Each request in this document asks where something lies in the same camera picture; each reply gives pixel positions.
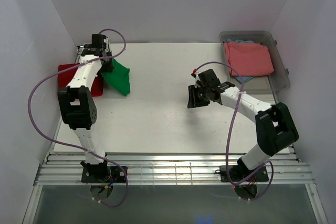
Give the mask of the green t-shirt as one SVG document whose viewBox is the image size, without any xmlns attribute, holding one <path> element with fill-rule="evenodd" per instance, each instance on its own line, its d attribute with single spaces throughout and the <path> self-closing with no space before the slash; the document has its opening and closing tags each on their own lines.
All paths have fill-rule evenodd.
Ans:
<svg viewBox="0 0 336 224">
<path fill-rule="evenodd" d="M 105 82 L 121 95 L 127 96 L 131 92 L 129 68 L 115 59 L 110 59 L 102 65 L 100 72 Z"/>
</svg>

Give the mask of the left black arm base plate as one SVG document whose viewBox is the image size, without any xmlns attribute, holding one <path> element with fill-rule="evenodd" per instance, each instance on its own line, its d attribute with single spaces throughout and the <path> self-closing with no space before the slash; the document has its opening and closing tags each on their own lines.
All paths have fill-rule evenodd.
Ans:
<svg viewBox="0 0 336 224">
<path fill-rule="evenodd" d="M 103 168 L 89 168 L 84 167 L 82 171 L 81 182 L 82 183 L 125 183 L 128 167 L 123 166 L 121 168 L 117 166 L 107 166 Z"/>
</svg>

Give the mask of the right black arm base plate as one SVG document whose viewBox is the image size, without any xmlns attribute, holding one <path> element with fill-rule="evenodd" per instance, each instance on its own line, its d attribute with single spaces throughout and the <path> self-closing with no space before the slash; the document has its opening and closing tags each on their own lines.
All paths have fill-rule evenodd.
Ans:
<svg viewBox="0 0 336 224">
<path fill-rule="evenodd" d="M 238 182 L 253 172 L 252 170 L 247 170 L 244 166 L 241 166 L 239 164 L 229 165 L 228 170 L 231 180 L 233 182 Z M 218 174 L 220 176 L 221 182 L 229 182 L 225 165 L 220 166 L 219 169 L 215 171 L 215 174 Z M 268 182 L 268 181 L 269 177 L 265 167 L 262 167 L 257 173 L 255 173 L 252 177 L 250 177 L 247 180 L 247 182 Z"/>
</svg>

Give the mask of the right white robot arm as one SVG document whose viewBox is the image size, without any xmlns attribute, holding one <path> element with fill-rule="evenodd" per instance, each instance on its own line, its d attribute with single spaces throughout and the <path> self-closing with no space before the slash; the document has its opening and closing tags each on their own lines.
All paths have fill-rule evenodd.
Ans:
<svg viewBox="0 0 336 224">
<path fill-rule="evenodd" d="M 233 116 L 240 113 L 256 127 L 257 143 L 238 159 L 236 165 L 226 167 L 223 173 L 226 180 L 234 183 L 250 180 L 271 157 L 299 139 L 295 123 L 284 103 L 263 102 L 228 81 L 220 82 L 213 69 L 193 71 L 192 77 L 195 83 L 188 87 L 187 108 L 200 108 L 215 102 L 234 109 Z"/>
</svg>

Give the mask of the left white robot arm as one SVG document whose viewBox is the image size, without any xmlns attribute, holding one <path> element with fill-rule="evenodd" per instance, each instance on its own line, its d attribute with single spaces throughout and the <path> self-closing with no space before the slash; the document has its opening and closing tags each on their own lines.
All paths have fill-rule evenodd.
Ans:
<svg viewBox="0 0 336 224">
<path fill-rule="evenodd" d="M 97 120 L 97 107 L 91 95 L 91 88 L 99 71 L 112 72 L 114 65 L 111 56 L 110 39 L 103 34 L 93 34 L 91 44 L 84 45 L 80 55 L 80 63 L 72 80 L 64 88 L 58 90 L 58 101 L 61 117 L 65 124 L 76 134 L 81 147 L 85 149 L 86 160 L 81 162 L 90 176 L 100 182 L 105 182 L 111 177 L 111 168 L 107 161 L 106 153 L 99 146 L 93 125 Z"/>
</svg>

